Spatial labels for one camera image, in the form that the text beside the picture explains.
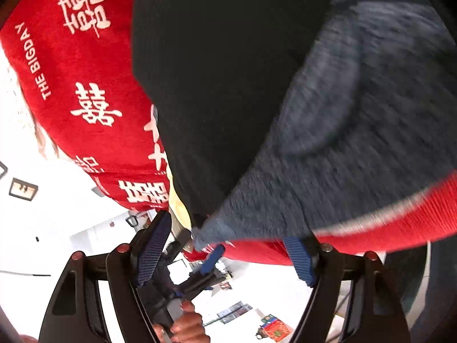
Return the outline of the person's left hand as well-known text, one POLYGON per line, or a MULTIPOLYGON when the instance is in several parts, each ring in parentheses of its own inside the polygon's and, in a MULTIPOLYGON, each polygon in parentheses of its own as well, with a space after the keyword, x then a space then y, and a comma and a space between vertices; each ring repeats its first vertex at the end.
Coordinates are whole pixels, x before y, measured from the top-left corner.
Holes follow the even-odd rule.
POLYGON ((165 329, 154 324, 153 330, 160 342, 210 343, 211 338, 203 327, 202 316, 195 312, 195 306, 188 300, 181 302, 182 315, 173 323, 171 335, 165 329))

